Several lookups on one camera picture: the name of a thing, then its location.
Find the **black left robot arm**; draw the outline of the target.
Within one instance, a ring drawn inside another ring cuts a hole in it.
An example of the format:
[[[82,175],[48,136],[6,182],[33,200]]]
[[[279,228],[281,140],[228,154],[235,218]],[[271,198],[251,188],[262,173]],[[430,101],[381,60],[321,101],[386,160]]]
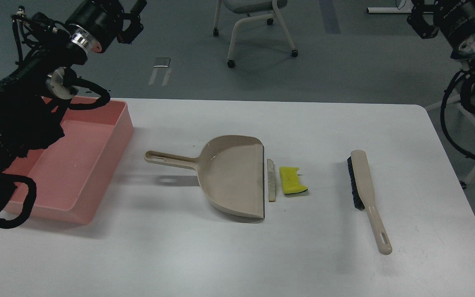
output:
[[[111,101],[98,84],[79,77],[90,52],[103,53],[117,40],[129,45],[143,31],[138,0],[126,11],[118,0],[84,0],[60,22],[38,12],[27,17],[19,6],[11,16],[18,60],[0,80],[0,228],[26,222],[37,197],[36,182],[8,174],[17,158],[46,149],[64,137],[62,118],[68,110],[92,110]]]

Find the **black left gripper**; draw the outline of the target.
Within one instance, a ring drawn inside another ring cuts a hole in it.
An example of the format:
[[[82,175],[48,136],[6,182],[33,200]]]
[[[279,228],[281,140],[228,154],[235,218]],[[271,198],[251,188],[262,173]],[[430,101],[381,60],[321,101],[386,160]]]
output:
[[[140,17],[146,6],[146,0],[136,0],[129,15]],[[131,20],[128,28],[122,30],[125,16],[118,0],[85,0],[68,17],[65,25],[70,31],[71,42],[85,53],[103,53],[115,38],[118,43],[130,45],[143,31],[139,19]]]

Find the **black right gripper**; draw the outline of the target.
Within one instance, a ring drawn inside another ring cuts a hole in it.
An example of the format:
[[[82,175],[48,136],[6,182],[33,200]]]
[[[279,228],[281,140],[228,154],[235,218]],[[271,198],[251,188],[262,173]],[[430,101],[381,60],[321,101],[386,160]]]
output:
[[[407,17],[421,39],[433,39],[440,30],[452,48],[459,48],[475,34],[475,0],[436,0],[434,8],[434,25],[426,22],[422,12],[411,12]]]

